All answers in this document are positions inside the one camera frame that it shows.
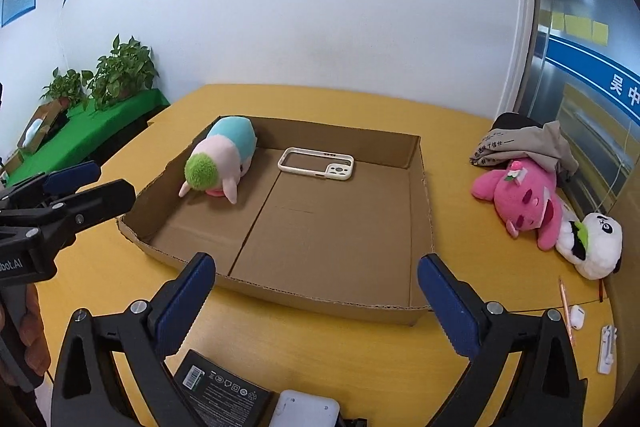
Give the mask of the person left hand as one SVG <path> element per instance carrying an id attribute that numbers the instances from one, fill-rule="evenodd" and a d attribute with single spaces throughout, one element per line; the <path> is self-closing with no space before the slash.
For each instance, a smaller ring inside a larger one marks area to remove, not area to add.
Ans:
<path id="1" fill-rule="evenodd" d="M 34 284 L 26 286 L 26 313 L 22 318 L 18 332 L 24 343 L 25 361 L 39 376 L 43 376 L 50 369 L 51 355 L 44 332 L 44 324 L 39 304 L 37 287 Z"/>

